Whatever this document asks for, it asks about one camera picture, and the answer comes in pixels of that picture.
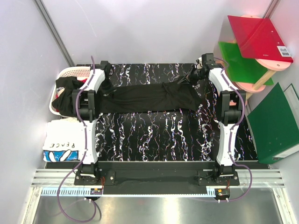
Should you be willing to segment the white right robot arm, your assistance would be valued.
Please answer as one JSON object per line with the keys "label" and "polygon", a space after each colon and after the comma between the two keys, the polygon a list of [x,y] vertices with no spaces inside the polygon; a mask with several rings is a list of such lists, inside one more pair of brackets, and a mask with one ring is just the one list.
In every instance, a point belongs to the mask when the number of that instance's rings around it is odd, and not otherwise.
{"label": "white right robot arm", "polygon": [[235,138],[245,116],[246,91],[238,90],[226,75],[225,68],[215,60],[213,53],[203,54],[178,83],[195,85],[207,78],[218,92],[216,118],[221,133],[212,179],[223,185],[235,172]]}

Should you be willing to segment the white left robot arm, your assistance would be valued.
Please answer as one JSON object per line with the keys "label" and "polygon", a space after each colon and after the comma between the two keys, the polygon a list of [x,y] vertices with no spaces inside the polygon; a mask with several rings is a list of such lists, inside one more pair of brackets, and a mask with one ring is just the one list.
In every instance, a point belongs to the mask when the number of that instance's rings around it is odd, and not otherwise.
{"label": "white left robot arm", "polygon": [[116,91],[109,79],[111,68],[108,61],[101,61],[98,66],[93,63],[86,82],[72,92],[74,115],[82,122],[84,136],[84,147],[78,151],[80,162],[77,168],[91,185],[97,184],[101,179],[101,173],[97,171],[98,156],[94,139],[100,115],[100,106],[97,103],[100,96],[107,97]]}

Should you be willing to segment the black printed t-shirt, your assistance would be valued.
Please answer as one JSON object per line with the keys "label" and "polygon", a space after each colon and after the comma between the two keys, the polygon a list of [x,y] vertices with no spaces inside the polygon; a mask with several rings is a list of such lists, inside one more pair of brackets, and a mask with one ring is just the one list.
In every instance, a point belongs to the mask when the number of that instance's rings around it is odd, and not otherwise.
{"label": "black printed t-shirt", "polygon": [[163,112],[178,109],[196,111],[201,99],[190,84],[177,81],[121,86],[109,96],[99,93],[95,101],[100,113]]}

